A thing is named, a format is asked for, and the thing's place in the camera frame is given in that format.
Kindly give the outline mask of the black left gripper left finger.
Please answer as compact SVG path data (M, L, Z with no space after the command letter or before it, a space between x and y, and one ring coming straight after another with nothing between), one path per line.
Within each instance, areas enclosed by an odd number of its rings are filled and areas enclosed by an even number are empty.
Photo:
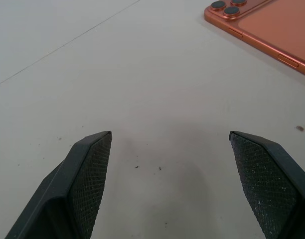
M111 131L76 142L40 183L8 239L89 239L104 193Z

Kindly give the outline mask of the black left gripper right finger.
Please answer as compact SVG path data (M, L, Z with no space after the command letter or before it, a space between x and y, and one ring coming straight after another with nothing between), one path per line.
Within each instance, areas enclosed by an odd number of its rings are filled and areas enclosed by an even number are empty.
M231 131L243 192L267 239L305 239L305 172L276 142Z

